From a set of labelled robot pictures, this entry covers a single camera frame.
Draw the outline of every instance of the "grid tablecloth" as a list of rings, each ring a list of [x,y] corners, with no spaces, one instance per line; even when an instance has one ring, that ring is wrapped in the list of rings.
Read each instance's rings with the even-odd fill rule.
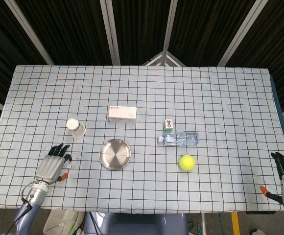
[[[110,105],[137,106],[137,123],[110,123]],[[65,128],[86,126],[74,139]],[[197,131],[197,147],[157,144],[165,119],[175,131]],[[110,139],[126,141],[123,170],[99,161]],[[269,153],[284,154],[267,69],[17,66],[0,119],[0,208],[21,205],[21,189],[51,146],[70,144],[69,177],[57,182],[44,208],[176,213],[282,210],[260,191],[281,193]],[[179,158],[196,159],[192,171]]]

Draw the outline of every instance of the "yellow ball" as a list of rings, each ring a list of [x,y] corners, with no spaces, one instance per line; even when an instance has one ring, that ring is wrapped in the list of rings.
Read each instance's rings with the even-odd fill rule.
[[[183,155],[179,159],[179,166],[182,170],[185,170],[185,171],[192,170],[195,166],[194,157],[188,154]]]

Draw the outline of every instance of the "stainless steel plate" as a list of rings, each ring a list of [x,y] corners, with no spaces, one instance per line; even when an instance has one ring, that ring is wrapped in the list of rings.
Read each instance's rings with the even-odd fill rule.
[[[99,160],[107,169],[119,170],[128,164],[130,155],[130,148],[126,142],[113,139],[103,144]]]

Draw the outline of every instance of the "plastic bottle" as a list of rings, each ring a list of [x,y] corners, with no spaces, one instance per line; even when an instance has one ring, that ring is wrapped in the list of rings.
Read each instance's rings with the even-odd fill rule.
[[[158,143],[165,146],[196,146],[199,143],[197,132],[171,132],[158,136]]]

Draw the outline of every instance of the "cardboard box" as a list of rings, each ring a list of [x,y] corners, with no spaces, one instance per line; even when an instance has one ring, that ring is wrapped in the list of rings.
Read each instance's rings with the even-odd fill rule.
[[[110,122],[137,121],[137,107],[109,106],[108,119]]]

